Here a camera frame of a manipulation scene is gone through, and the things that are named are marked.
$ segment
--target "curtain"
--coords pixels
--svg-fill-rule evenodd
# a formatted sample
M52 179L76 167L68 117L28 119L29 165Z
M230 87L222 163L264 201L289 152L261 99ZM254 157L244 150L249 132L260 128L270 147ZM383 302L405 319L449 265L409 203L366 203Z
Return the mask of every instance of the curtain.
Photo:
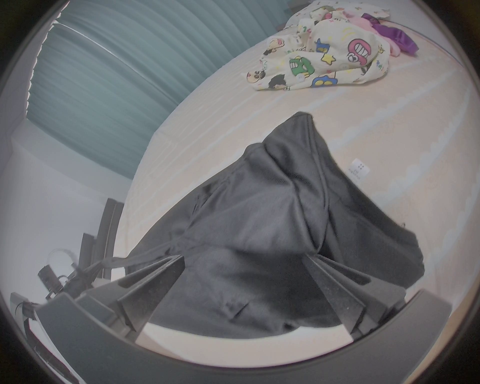
M37 57L27 117L132 178L173 109L290 15L287 0L73 0Z

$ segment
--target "black garment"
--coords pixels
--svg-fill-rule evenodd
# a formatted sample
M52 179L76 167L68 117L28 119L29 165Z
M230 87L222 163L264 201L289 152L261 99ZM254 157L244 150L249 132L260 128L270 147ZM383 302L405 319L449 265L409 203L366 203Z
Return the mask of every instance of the black garment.
M168 211L128 256L145 262L126 269L182 254L150 322L250 338L340 323L301 262L318 253L405 288L424 272L415 235L344 175L299 112Z

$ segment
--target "yellow star print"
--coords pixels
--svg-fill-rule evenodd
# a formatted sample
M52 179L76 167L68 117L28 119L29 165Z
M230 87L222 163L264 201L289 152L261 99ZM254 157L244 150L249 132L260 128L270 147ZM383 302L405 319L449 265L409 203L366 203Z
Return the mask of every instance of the yellow star print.
M326 62L328 65L332 65L332 63L336 61L336 59L332 55L329 55L328 53L324 53L322 57L322 61Z

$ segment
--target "curtain fold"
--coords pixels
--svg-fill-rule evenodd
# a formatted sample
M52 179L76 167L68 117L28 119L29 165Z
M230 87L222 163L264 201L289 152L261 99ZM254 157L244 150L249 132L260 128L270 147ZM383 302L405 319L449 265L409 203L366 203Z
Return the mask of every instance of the curtain fold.
M173 109L289 16L287 0L74 0L37 57L27 117L132 178Z

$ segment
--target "white pillow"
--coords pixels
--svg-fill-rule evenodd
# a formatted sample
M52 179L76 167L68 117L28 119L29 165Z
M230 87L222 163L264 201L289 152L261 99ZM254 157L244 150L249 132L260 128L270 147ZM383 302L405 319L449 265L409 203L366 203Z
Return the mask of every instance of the white pillow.
M323 13L324 9L322 9L322 7L327 7L327 12L329 12L329 10L332 11L338 8L343 8L357 16L362 16L364 13L369 13L370 15L379 19L385 19L390 16L390 11L388 9L382 9L376 5L358 2L353 3L348 1L317 0L303 8L301 11L294 14L292 17L290 17L285 24L285 28L291 27L293 25L298 25L300 19L303 19L305 17L312 17L312 14L316 15L317 13Z

